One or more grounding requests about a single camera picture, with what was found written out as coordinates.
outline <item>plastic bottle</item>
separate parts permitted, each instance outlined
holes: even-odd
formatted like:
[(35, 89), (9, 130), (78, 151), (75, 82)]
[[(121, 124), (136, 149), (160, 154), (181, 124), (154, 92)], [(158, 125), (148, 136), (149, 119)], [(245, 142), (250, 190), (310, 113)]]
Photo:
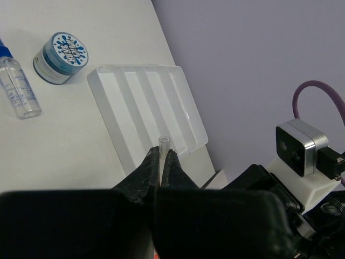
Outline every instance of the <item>plastic bottle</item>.
[(20, 63), (1, 40), (0, 82), (20, 119), (32, 118), (42, 112)]

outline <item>gray wall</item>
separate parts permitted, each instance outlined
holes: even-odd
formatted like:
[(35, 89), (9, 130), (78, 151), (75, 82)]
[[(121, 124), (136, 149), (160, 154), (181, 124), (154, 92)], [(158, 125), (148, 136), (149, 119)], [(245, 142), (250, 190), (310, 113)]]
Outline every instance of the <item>gray wall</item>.
[[(275, 126), (293, 119), (292, 96), (321, 80), (345, 98), (345, 1), (155, 0), (177, 65), (209, 136), (215, 169), (233, 180), (275, 156)], [(301, 118), (345, 150), (332, 101), (306, 89)]]

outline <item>transparent tube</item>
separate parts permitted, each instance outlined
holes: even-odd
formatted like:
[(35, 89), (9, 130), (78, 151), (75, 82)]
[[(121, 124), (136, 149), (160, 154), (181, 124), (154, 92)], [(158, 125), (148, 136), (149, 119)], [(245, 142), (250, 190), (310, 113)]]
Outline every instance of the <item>transparent tube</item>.
[(167, 136), (161, 136), (158, 139), (158, 142), (160, 148), (160, 155), (166, 156), (168, 154), (168, 151), (170, 150), (170, 138)]
[(32, 118), (42, 112), (18, 61), (0, 58), (0, 81), (20, 119)]

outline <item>bottle cap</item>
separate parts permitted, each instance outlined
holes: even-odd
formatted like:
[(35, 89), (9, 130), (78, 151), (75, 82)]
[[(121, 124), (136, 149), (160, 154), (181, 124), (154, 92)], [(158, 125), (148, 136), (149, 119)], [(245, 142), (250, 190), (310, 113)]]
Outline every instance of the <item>bottle cap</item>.
[(13, 58), (10, 50), (5, 47), (5, 45), (2, 43), (1, 39), (0, 39), (0, 58), (2, 57), (9, 57), (9, 58)]

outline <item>black camera face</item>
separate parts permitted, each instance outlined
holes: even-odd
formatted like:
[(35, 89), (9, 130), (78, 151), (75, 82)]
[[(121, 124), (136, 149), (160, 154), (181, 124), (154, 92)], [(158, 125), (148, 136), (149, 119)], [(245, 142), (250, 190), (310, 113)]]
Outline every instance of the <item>black camera face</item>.
[(278, 156), (299, 176), (305, 176), (305, 147), (280, 127), (275, 128)]

